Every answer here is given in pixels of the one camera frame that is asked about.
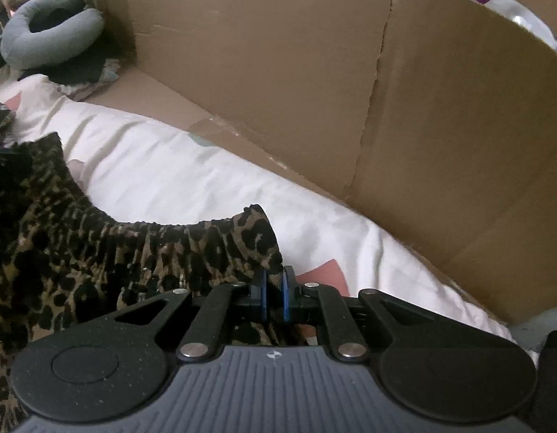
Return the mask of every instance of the logo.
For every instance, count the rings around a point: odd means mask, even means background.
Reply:
[[[266,356],[268,358],[270,358],[271,360],[276,361],[277,359],[279,359],[282,356],[282,353],[280,351],[276,351],[276,350],[272,350],[269,351]]]

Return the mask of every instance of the leopard print pants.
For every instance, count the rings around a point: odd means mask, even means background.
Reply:
[[[175,288],[246,282],[261,266],[278,281],[282,257],[258,205],[189,226],[117,223],[74,183],[57,134],[13,145],[0,154],[0,433],[26,418],[9,373],[31,341]],[[266,345],[276,333],[249,324],[234,338]]]

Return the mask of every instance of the round black foot pad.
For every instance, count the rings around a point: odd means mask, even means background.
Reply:
[[[517,411],[536,381],[531,358],[477,329],[406,327],[380,359],[380,378],[402,404],[449,423],[482,423]]]
[[[110,377],[118,367],[118,355],[105,347],[92,345],[72,347],[58,353],[52,370],[71,384],[89,384]]]

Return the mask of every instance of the white bedsheet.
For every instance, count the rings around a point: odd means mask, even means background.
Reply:
[[[187,224],[227,218],[260,204],[285,264],[297,274],[335,259],[349,291],[378,288],[512,340],[387,232],[365,217],[164,123],[61,96],[42,75],[0,85],[0,101],[22,93],[14,134],[57,131],[66,161],[85,163],[93,203],[120,221]]]

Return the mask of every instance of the gray neck pillow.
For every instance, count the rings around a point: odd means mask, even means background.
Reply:
[[[84,52],[104,29],[90,0],[30,0],[3,29],[3,59],[18,70],[58,65]]]

